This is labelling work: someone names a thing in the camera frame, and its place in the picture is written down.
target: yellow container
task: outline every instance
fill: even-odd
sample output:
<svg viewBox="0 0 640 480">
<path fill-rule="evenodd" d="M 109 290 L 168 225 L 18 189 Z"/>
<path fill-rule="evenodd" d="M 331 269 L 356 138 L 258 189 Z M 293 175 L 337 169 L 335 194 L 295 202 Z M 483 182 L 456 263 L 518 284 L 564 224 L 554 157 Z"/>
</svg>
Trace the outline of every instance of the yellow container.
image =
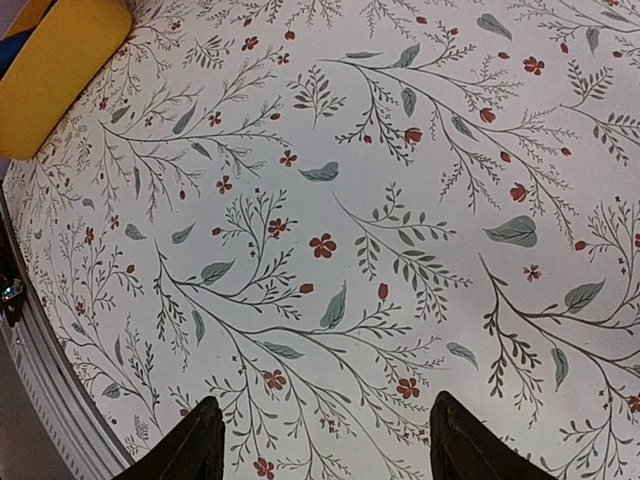
<svg viewBox="0 0 640 480">
<path fill-rule="evenodd" d="M 49 0 L 29 0 L 9 34 L 36 25 Z M 125 40 L 125 0 L 58 0 L 0 80 L 0 156 L 29 160 Z"/>
</svg>

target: yellow bin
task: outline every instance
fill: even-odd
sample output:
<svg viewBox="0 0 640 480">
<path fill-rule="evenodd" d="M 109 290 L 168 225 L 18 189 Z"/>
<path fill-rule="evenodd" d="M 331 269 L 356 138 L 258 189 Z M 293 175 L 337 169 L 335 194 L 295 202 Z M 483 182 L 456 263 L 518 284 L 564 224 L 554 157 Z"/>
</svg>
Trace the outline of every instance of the yellow bin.
<svg viewBox="0 0 640 480">
<path fill-rule="evenodd" d="M 7 35 L 38 23 L 29 0 Z M 0 156 L 29 160 L 131 30 L 125 0 L 58 0 L 0 80 Z"/>
</svg>

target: floral pattern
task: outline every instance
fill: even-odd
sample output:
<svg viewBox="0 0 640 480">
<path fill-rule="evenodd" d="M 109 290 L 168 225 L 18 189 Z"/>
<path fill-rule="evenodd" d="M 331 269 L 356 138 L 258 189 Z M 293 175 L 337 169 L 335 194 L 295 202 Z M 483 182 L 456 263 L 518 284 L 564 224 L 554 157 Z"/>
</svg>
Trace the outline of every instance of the floral pattern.
<svg viewBox="0 0 640 480">
<path fill-rule="evenodd" d="M 448 389 L 553 476 L 640 475 L 634 1 L 130 5 L 3 189 L 134 457 L 215 395 L 229 478 L 430 478 Z"/>
</svg>

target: small red flower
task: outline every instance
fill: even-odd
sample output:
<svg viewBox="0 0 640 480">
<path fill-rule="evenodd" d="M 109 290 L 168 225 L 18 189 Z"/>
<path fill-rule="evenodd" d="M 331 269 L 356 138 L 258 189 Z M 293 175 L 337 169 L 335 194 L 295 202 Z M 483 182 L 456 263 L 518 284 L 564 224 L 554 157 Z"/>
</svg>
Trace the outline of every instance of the small red flower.
<svg viewBox="0 0 640 480">
<path fill-rule="evenodd" d="M 93 228 L 87 227 L 87 230 L 85 231 L 85 238 L 84 238 L 85 243 L 87 243 L 88 245 L 91 245 L 91 242 L 93 242 L 95 239 L 96 239 L 96 236 L 93 233 Z"/>
<path fill-rule="evenodd" d="M 291 150 L 284 151 L 284 157 L 280 159 L 280 164 L 285 167 L 290 167 L 293 162 L 298 159 L 297 155 L 291 155 Z"/>
<path fill-rule="evenodd" d="M 282 372 L 280 370 L 274 370 L 271 372 L 264 372 L 264 379 L 267 381 L 267 385 L 271 390 L 274 388 L 276 390 L 282 390 L 287 384 L 287 379 L 282 376 Z"/>
<path fill-rule="evenodd" d="M 629 408 L 631 409 L 631 413 L 640 412 L 640 393 L 637 397 L 631 395 L 627 398 L 627 403 L 629 404 Z"/>
<path fill-rule="evenodd" d="M 542 273 L 540 271 L 538 271 L 538 265 L 531 265 L 529 268 L 524 267 L 523 273 L 527 276 L 527 280 L 529 280 L 529 282 L 533 282 L 534 280 L 537 280 L 538 278 L 540 278 L 542 276 Z"/>
<path fill-rule="evenodd" d="M 409 145 L 420 143 L 420 140 L 422 140 L 422 131 L 419 128 L 411 127 L 404 132 L 404 141 Z"/>
<path fill-rule="evenodd" d="M 247 37 L 244 41 L 244 45 L 242 46 L 242 51 L 244 52 L 245 50 L 253 50 L 255 46 L 258 45 L 258 43 L 258 37 Z"/>
<path fill-rule="evenodd" d="M 381 283 L 378 286 L 378 298 L 384 302 L 388 296 L 389 296 L 389 285 L 387 285 L 386 283 Z"/>
<path fill-rule="evenodd" d="M 275 478 L 273 473 L 275 465 L 267 462 L 264 458 L 259 457 L 257 462 L 253 462 L 253 466 L 256 468 L 259 477 L 267 477 L 267 480 L 273 480 Z"/>
<path fill-rule="evenodd" d="M 216 183 L 216 188 L 221 195 L 224 195 L 225 192 L 231 190 L 233 188 L 233 185 L 229 183 L 229 175 L 225 175 L 224 177 L 222 177 L 222 180 L 218 180 L 218 183 Z"/>
<path fill-rule="evenodd" d="M 534 75 L 540 75 L 544 68 L 544 62 L 539 62 L 536 60 L 536 57 L 529 57 L 523 60 L 522 63 L 524 64 L 525 71 L 533 73 Z"/>
<path fill-rule="evenodd" d="M 492 112 L 491 108 L 483 108 L 480 110 L 480 120 L 484 123 L 491 123 L 496 119 L 496 114 Z"/>
<path fill-rule="evenodd" d="M 209 126 L 215 127 L 222 123 L 222 113 L 216 112 L 214 115 L 209 115 Z"/>
<path fill-rule="evenodd" d="M 331 235 L 329 233 L 323 234 L 321 238 L 312 238 L 309 242 L 309 246 L 314 249 L 313 255 L 316 258 L 331 258 L 333 255 L 332 252 L 335 252 L 336 248 L 338 248 L 336 242 L 331 240 Z"/>
<path fill-rule="evenodd" d="M 527 198 L 527 189 L 524 188 L 524 185 L 521 183 L 516 182 L 515 185 L 515 187 L 509 190 L 509 194 L 511 195 L 511 198 L 513 198 L 514 202 L 522 203 L 525 198 Z"/>
<path fill-rule="evenodd" d="M 304 283 L 300 285 L 300 293 L 306 295 L 307 293 L 313 292 L 313 283 Z"/>
<path fill-rule="evenodd" d="M 405 400 L 411 397 L 418 398 L 420 396 L 420 389 L 416 387 L 416 383 L 415 378 L 401 378 L 396 387 L 396 391 L 402 395 L 402 398 Z"/>
<path fill-rule="evenodd" d="M 283 223 L 281 219 L 276 218 L 275 220 L 271 220 L 269 222 L 269 233 L 276 240 L 280 238 L 280 234 L 287 230 L 287 224 Z"/>
</svg>

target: flower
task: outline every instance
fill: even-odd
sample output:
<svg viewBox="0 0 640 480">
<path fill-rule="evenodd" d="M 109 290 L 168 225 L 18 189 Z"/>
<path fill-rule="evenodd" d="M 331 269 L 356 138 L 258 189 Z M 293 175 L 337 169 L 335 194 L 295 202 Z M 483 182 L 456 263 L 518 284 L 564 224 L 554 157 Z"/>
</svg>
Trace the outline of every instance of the flower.
<svg viewBox="0 0 640 480">
<path fill-rule="evenodd" d="M 536 57 L 529 57 L 523 60 L 522 63 L 524 64 L 525 71 L 531 72 L 534 75 L 540 75 L 544 68 L 544 62 L 537 61 Z"/>
<path fill-rule="evenodd" d="M 538 271 L 538 268 L 538 265 L 531 265 L 529 268 L 524 267 L 522 269 L 523 273 L 527 275 L 527 280 L 529 280 L 529 282 L 533 282 L 542 276 L 542 273 Z"/>
<path fill-rule="evenodd" d="M 291 155 L 291 150 L 284 151 L 284 157 L 280 159 L 280 164 L 286 167 L 290 167 L 293 162 L 298 159 L 297 155 Z"/>
<path fill-rule="evenodd" d="M 86 236 L 84 238 L 84 241 L 88 245 L 91 245 L 91 242 L 93 242 L 96 239 L 96 236 L 93 233 L 93 228 L 92 227 L 87 227 L 87 230 L 85 231 L 85 235 Z"/>
<path fill-rule="evenodd" d="M 389 296 L 389 285 L 387 285 L 386 283 L 381 283 L 378 286 L 378 298 L 384 302 L 388 296 Z"/>
<path fill-rule="evenodd" d="M 242 51 L 244 52 L 245 50 L 253 50 L 258 42 L 259 40 L 256 36 L 247 37 L 244 41 L 244 45 L 242 46 Z"/>
<path fill-rule="evenodd" d="M 279 219 L 279 218 L 276 218 L 275 220 L 271 220 L 269 222 L 269 233 L 276 240 L 278 238 L 280 238 L 280 233 L 282 233 L 282 232 L 284 232 L 286 230 L 287 230 L 287 224 L 286 223 L 282 223 L 282 220 Z"/>
<path fill-rule="evenodd" d="M 222 123 L 222 113 L 216 112 L 215 115 L 209 115 L 209 126 L 215 127 L 216 125 L 220 125 Z"/>
<path fill-rule="evenodd" d="M 300 285 L 300 293 L 306 295 L 307 293 L 313 292 L 313 283 L 303 283 Z"/>
<path fill-rule="evenodd" d="M 264 458 L 259 457 L 257 462 L 253 462 L 253 466 L 256 467 L 259 477 L 267 477 L 267 480 L 274 479 L 273 469 L 275 465 L 272 462 L 267 462 Z"/>
<path fill-rule="evenodd" d="M 408 144 L 420 143 L 422 140 L 422 131 L 417 127 L 408 128 L 404 132 L 404 141 Z"/>
<path fill-rule="evenodd" d="M 264 372 L 264 379 L 267 381 L 268 387 L 273 390 L 282 390 L 287 384 L 287 379 L 282 376 L 282 372 L 280 370 L 274 370 L 271 372 Z"/>
<path fill-rule="evenodd" d="M 483 108 L 480 110 L 480 120 L 484 123 L 491 123 L 496 119 L 496 114 L 491 111 L 491 108 Z"/>
<path fill-rule="evenodd" d="M 323 234 L 321 238 L 312 238 L 309 242 L 309 246 L 314 249 L 313 255 L 316 258 L 331 258 L 333 255 L 331 252 L 335 252 L 336 248 L 338 248 L 336 242 L 331 240 L 331 235 L 329 233 Z"/>
<path fill-rule="evenodd" d="M 524 185 L 521 183 L 516 182 L 515 185 L 515 187 L 509 190 L 509 194 L 511 195 L 511 198 L 513 198 L 514 202 L 522 203 L 524 202 L 524 199 L 527 198 L 527 189 L 524 188 Z"/>
<path fill-rule="evenodd" d="M 631 395 L 629 398 L 627 398 L 627 403 L 629 404 L 631 413 L 640 412 L 640 393 L 637 397 Z"/>
<path fill-rule="evenodd" d="M 233 185 L 229 183 L 229 175 L 225 175 L 222 177 L 222 180 L 218 180 L 216 188 L 219 189 L 221 195 L 224 195 L 226 191 L 231 190 Z"/>
<path fill-rule="evenodd" d="M 418 398 L 420 396 L 420 389 L 416 387 L 415 378 L 401 378 L 396 387 L 396 391 L 402 395 L 402 398 L 405 400 L 411 397 Z"/>
</svg>

